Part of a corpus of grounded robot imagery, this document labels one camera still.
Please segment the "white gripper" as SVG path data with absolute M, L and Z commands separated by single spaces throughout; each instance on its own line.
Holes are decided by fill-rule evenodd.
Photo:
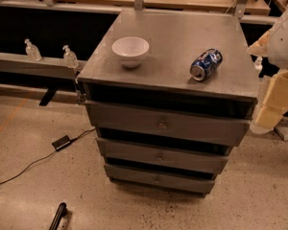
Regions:
M 288 111 L 288 70 L 272 76 L 262 106 L 257 106 L 252 115 L 250 130 L 255 134 L 272 131 Z

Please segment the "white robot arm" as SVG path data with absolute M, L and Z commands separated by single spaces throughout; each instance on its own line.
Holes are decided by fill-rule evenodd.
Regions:
M 263 134 L 272 131 L 288 111 L 288 8 L 247 53 L 266 58 L 279 68 L 276 74 L 262 81 L 252 115 L 250 130 Z

